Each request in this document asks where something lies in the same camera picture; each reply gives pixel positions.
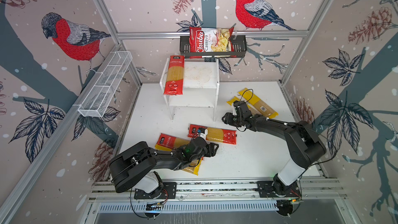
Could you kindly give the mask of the red spaghetti bag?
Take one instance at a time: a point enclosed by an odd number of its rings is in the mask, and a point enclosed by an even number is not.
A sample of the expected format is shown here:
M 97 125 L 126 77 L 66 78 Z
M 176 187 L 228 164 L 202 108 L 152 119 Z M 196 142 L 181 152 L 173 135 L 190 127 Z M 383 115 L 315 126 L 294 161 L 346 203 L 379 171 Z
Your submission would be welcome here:
M 174 148 L 178 148 L 180 146 L 187 145 L 189 143 L 190 143 L 189 140 L 161 133 L 155 145 L 155 149 L 161 151 L 172 151 Z
M 237 134 L 234 130 L 206 127 L 197 124 L 190 124 L 188 137 L 193 138 L 200 130 L 207 130 L 206 140 L 224 144 L 236 145 Z
M 184 56 L 171 56 L 164 95 L 182 95 L 184 79 Z

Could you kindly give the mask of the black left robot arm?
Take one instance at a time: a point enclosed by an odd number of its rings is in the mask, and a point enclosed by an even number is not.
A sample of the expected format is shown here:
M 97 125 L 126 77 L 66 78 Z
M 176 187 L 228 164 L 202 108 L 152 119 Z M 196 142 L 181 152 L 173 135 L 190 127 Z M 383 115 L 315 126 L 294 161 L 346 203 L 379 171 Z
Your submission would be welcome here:
M 207 143 L 202 137 L 171 151 L 150 148 L 142 141 L 111 159 L 109 163 L 112 183 L 117 193 L 128 191 L 155 169 L 173 171 L 195 167 L 203 157 L 214 157 L 218 144 Z

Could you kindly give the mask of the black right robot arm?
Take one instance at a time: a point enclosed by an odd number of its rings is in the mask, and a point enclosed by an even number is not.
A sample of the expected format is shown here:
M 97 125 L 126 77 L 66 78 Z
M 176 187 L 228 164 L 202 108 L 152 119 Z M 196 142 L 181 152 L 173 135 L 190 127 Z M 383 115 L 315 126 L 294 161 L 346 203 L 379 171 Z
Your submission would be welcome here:
M 290 159 L 274 176 L 272 183 L 272 191 L 280 197 L 287 195 L 299 177 L 326 154 L 325 145 L 307 122 L 284 122 L 260 114 L 253 115 L 243 101 L 235 101 L 233 108 L 236 113 L 226 113 L 222 117 L 223 123 L 267 133 L 286 141 Z

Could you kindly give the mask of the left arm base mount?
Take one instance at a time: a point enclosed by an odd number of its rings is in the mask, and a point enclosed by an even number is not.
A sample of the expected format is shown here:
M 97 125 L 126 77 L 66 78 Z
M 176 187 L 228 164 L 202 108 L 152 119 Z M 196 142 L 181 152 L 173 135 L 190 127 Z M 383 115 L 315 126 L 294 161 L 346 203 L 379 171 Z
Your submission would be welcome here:
M 134 191 L 134 200 L 168 200 L 175 199 L 177 191 L 176 182 L 165 182 L 158 186 L 151 193 L 136 189 Z

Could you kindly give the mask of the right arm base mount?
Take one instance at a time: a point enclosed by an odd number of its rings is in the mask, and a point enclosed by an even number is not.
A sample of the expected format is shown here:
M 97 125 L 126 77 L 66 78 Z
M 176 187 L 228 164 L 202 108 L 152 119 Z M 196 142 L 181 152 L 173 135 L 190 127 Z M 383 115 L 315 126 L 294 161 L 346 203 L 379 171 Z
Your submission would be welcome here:
M 256 182 L 260 198 L 301 198 L 302 193 L 298 185 L 298 181 L 290 186 L 275 181 L 258 181 Z

